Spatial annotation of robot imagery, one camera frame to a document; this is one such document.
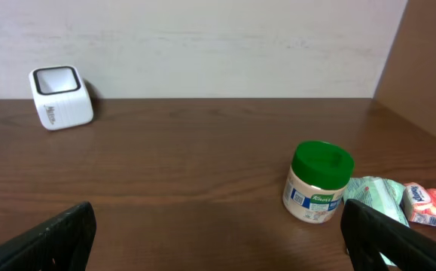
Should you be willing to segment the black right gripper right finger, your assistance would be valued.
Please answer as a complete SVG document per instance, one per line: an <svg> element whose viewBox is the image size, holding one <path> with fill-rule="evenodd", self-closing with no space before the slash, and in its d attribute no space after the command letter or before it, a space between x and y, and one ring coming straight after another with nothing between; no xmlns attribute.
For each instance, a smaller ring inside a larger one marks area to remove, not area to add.
<svg viewBox="0 0 436 271"><path fill-rule="evenodd" d="M387 271L382 256L402 270L436 271L436 242L398 221L348 199L340 229L355 270Z"/></svg>

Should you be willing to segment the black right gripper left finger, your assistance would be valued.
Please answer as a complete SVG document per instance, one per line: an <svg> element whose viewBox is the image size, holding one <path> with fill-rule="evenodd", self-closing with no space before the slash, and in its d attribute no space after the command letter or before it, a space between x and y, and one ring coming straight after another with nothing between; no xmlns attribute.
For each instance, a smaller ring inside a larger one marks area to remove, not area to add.
<svg viewBox="0 0 436 271"><path fill-rule="evenodd" d="M0 245L0 270L85 270L96 235L90 202L81 202Z"/></svg>

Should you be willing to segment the mint wet wipes pack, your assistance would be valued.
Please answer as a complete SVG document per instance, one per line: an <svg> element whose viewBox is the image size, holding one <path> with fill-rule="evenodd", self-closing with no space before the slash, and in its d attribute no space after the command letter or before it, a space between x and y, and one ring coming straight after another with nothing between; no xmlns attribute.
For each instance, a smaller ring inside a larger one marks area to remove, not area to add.
<svg viewBox="0 0 436 271"><path fill-rule="evenodd" d="M400 208L405 186L387 178L363 177L351 178L343 194L343 202L356 199L366 206L409 227L407 219ZM386 256L382 256L385 264L396 266Z"/></svg>

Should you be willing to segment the orange snack packet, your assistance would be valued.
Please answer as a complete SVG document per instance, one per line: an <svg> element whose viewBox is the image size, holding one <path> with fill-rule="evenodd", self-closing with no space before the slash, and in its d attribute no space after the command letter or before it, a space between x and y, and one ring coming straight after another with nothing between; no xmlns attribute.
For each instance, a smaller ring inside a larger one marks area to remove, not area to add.
<svg viewBox="0 0 436 271"><path fill-rule="evenodd" d="M436 188L405 184L403 210L410 222L436 227Z"/></svg>

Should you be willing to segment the green lid jar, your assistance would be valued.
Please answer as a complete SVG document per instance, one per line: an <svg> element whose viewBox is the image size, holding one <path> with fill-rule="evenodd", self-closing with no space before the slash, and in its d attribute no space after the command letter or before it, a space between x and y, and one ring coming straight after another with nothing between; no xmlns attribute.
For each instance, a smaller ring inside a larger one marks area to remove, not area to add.
<svg viewBox="0 0 436 271"><path fill-rule="evenodd" d="M305 141L297 147L282 194L291 215L322 224L334 215L355 167L342 148L322 141Z"/></svg>

